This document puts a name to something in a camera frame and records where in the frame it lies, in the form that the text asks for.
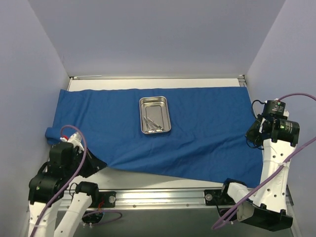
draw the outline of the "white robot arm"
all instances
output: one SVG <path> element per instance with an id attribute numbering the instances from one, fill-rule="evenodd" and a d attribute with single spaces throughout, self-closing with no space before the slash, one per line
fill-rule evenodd
<path id="1" fill-rule="evenodd" d="M 41 167 L 38 174 L 29 183 L 30 225 L 28 237 L 72 237 L 87 208 L 99 201 L 98 185 L 80 182 L 76 186 L 71 205 L 56 229 L 57 212 L 63 192 L 48 207 L 39 224 L 36 225 L 46 204 L 61 190 L 82 160 L 83 146 L 78 133 L 73 134 L 68 140 L 61 138 L 61 141 L 51 148 L 49 161 Z M 104 162 L 89 154 L 89 159 L 85 159 L 79 175 L 88 177 L 104 167 L 106 167 Z"/>
<path id="2" fill-rule="evenodd" d="M 298 143 L 299 124 L 288 121 L 285 103 L 266 101 L 264 110 L 246 134 L 254 148 L 263 147 L 264 159 L 260 184 L 269 179 L 279 168 L 283 169 L 251 195 L 237 208 L 237 220 L 270 231 L 290 228 L 292 217 L 286 215 L 286 185 L 290 162 L 283 163 Z M 235 203 L 250 193 L 247 186 L 235 180 L 227 180 L 222 195 Z"/>
<path id="3" fill-rule="evenodd" d="M 61 199 L 49 207 L 37 226 L 34 237 L 72 237 L 86 212 L 87 208 L 92 204 L 92 197 L 86 193 L 74 194 L 73 201 L 69 206 L 62 221 L 55 230 L 57 212 L 61 203 Z M 45 207 L 46 203 L 35 202 L 30 207 L 30 228 L 29 235 L 35 226 L 37 217 Z"/>

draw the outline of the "screw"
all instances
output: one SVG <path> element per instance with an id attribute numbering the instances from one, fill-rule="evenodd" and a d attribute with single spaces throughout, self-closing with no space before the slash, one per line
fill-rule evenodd
<path id="1" fill-rule="evenodd" d="M 110 196 L 109 197 L 109 203 L 114 203 L 116 200 L 115 196 Z"/>
<path id="2" fill-rule="evenodd" d="M 212 194 L 207 194 L 207 195 L 205 195 L 205 199 L 206 199 L 207 201 L 212 201 L 212 199 L 213 199 Z"/>

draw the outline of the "metal tray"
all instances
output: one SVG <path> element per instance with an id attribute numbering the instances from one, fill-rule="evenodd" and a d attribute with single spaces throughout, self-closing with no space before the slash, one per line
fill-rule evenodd
<path id="1" fill-rule="evenodd" d="M 140 125 L 145 134 L 169 132 L 171 123 L 167 99 L 163 96 L 146 97 L 139 100 Z"/>

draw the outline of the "blue cloth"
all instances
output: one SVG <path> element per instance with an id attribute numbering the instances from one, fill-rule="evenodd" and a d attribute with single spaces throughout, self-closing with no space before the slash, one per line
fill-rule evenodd
<path id="1" fill-rule="evenodd" d="M 148 137 L 141 132 L 139 99 L 164 96 L 171 131 Z M 254 119 L 244 87 L 61 90 L 50 144 L 71 124 L 84 133 L 91 152 L 109 167 L 249 187 L 259 184 L 262 153 L 246 145 Z M 74 131 L 65 130 L 70 136 Z"/>

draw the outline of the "purple cable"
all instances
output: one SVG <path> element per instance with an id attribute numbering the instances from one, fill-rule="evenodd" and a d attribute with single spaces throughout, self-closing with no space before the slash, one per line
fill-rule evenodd
<path id="1" fill-rule="evenodd" d="M 114 211 L 114 210 L 92 211 L 92 212 L 89 212 L 89 213 L 85 214 L 83 217 L 90 216 L 90 215 L 97 214 L 97 213 L 101 213 L 101 212 L 117 213 L 117 214 L 119 214 L 119 217 L 113 218 L 112 220 L 108 220 L 108 221 L 104 221 L 104 222 L 99 222 L 99 223 L 96 223 L 96 224 L 92 224 L 93 226 L 98 226 L 98 225 L 107 224 L 107 223 L 110 223 L 110 222 L 113 222 L 113 221 L 117 221 L 117 220 L 119 220 L 120 218 L 123 217 L 123 214 L 122 214 L 121 212 L 119 212 L 119 211 Z"/>
<path id="2" fill-rule="evenodd" d="M 288 95 L 284 95 L 281 98 L 279 98 L 278 100 L 282 100 L 284 98 L 293 96 L 293 95 L 304 95 L 307 97 L 310 97 L 312 99 L 314 99 L 316 101 L 316 97 L 306 94 L 306 93 L 292 93 L 292 94 L 288 94 Z M 294 151 L 292 154 L 290 154 L 284 161 L 283 163 L 287 163 L 289 162 L 293 156 L 295 156 L 297 153 L 299 153 L 301 150 L 303 150 L 305 147 L 307 147 L 308 145 L 310 145 L 311 143 L 313 143 L 314 141 L 316 141 L 316 137 L 314 137 L 313 139 L 311 139 L 310 141 L 306 142 L 305 144 L 303 144 L 302 146 L 300 146 L 296 151 Z M 263 181 L 260 185 L 258 185 L 256 188 L 254 188 L 253 190 L 251 190 L 246 196 L 244 196 L 239 202 L 237 202 L 234 206 L 232 206 L 220 219 L 218 219 L 217 222 L 215 222 L 215 224 L 212 226 L 212 230 L 217 230 L 221 227 L 223 227 L 224 225 L 227 224 L 228 221 L 230 221 L 230 219 L 235 215 L 235 213 L 237 212 L 237 208 L 244 202 L 246 201 L 250 196 L 252 196 L 255 192 L 257 192 L 260 188 L 262 188 L 263 186 L 265 186 L 269 181 L 271 181 L 274 177 L 277 176 L 277 174 L 279 174 L 281 172 L 281 170 L 284 168 L 284 166 L 280 166 L 269 178 L 267 178 L 265 181 Z"/>
<path id="3" fill-rule="evenodd" d="M 79 164 L 77 170 L 74 172 L 74 174 L 71 176 L 71 178 L 67 181 L 67 183 L 51 198 L 51 200 L 48 201 L 48 203 L 46 204 L 46 206 L 43 208 L 43 210 L 41 211 L 41 213 L 40 213 L 40 215 L 39 215 L 39 217 L 38 217 L 38 219 L 37 219 L 37 221 L 36 221 L 36 223 L 35 223 L 35 226 L 34 226 L 34 228 L 33 228 L 33 230 L 32 230 L 32 233 L 31 233 L 30 237 L 34 237 L 34 235 L 35 235 L 35 233 L 36 233 L 36 230 L 38 229 L 38 225 L 39 225 L 40 221 L 42 220 L 42 218 L 43 218 L 43 216 L 44 216 L 46 210 L 53 204 L 53 202 L 55 201 L 55 199 L 56 199 L 59 195 L 61 195 L 62 192 L 64 192 L 64 191 L 67 189 L 67 187 L 68 187 L 68 185 L 71 183 L 71 181 L 78 175 L 80 169 L 81 169 L 82 166 L 83 166 L 83 163 L 84 163 L 84 160 L 85 160 L 85 156 L 86 156 L 86 154 L 87 154 L 87 142 L 86 142 L 86 140 L 85 140 L 85 137 L 84 137 L 83 133 L 82 133 L 77 127 L 72 126 L 72 125 L 65 125 L 65 126 L 63 126 L 63 127 L 61 128 L 61 130 L 60 130 L 61 137 L 63 136 L 63 131 L 64 131 L 64 129 L 65 129 L 66 127 L 69 127 L 69 128 L 72 128 L 72 129 L 76 130 L 76 131 L 80 134 L 80 136 L 81 136 L 81 138 L 82 138 L 82 140 L 83 140 L 83 148 L 84 148 L 84 151 L 83 151 L 82 160 L 81 160 L 81 162 L 80 162 L 80 164 Z"/>

